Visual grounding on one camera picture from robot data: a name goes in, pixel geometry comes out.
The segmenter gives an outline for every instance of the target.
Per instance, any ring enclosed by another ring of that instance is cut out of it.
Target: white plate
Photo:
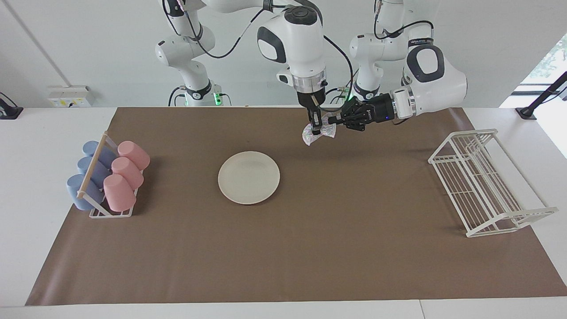
[[[268,155],[242,152],[227,159],[218,172],[218,186],[226,198],[243,205],[270,197],[280,183],[280,169]]]

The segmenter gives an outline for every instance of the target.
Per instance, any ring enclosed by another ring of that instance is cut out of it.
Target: electrical outlet
[[[92,107],[95,103],[93,94],[86,86],[50,87],[54,92],[48,99],[54,107]]]
[[[63,104],[61,104],[61,96],[62,95],[63,95],[62,92],[53,92],[53,93],[49,94],[47,99],[49,100],[49,102],[51,103],[51,105],[53,107],[66,107]]]

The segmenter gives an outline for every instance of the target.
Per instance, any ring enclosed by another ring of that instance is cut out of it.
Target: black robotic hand
[[[378,95],[368,101],[360,101],[354,96],[341,107],[340,118],[329,117],[329,124],[344,124],[348,129],[363,132],[367,124],[390,121],[394,117],[389,94]]]

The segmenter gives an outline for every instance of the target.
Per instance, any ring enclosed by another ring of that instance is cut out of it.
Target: white table
[[[0,318],[565,318],[567,297],[324,303],[146,304],[21,307],[70,207],[66,179],[85,141],[97,140],[115,108],[27,109],[1,121]],[[567,281],[567,159],[537,122],[514,110],[467,109],[476,129],[499,137],[547,202],[560,212],[534,230]]]

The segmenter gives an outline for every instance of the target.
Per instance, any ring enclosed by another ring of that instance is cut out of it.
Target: white wire rack
[[[429,158],[441,179],[467,237],[510,233],[557,212],[548,207],[510,157],[495,129],[450,134]],[[486,145],[495,141],[544,208],[524,209],[498,173]]]
[[[98,161],[100,153],[102,152],[102,150],[105,146],[108,146],[110,148],[110,150],[112,150],[115,154],[118,155],[118,146],[108,136],[108,132],[104,132],[101,139],[100,139],[99,145],[95,150],[95,154],[92,156],[93,159],[91,161],[91,164],[88,166],[87,173],[85,174],[85,177],[83,179],[83,183],[81,184],[81,188],[77,192],[77,198],[86,200],[87,202],[89,202],[94,207],[93,209],[91,209],[91,212],[89,213],[90,218],[93,218],[93,219],[108,219],[108,218],[130,217],[130,216],[132,216],[132,212],[134,211],[133,206],[131,207],[131,209],[129,209],[127,211],[114,212],[114,211],[110,210],[109,208],[107,209],[103,206],[103,205],[105,205],[105,206],[107,205],[106,201],[105,201],[106,196],[103,198],[103,202],[101,204],[99,204],[99,203],[96,202],[96,200],[94,200],[87,193],[88,182],[90,181],[92,173],[94,171],[95,163],[96,163],[96,161]],[[138,195],[138,188],[136,188],[134,190],[134,195],[135,196]]]

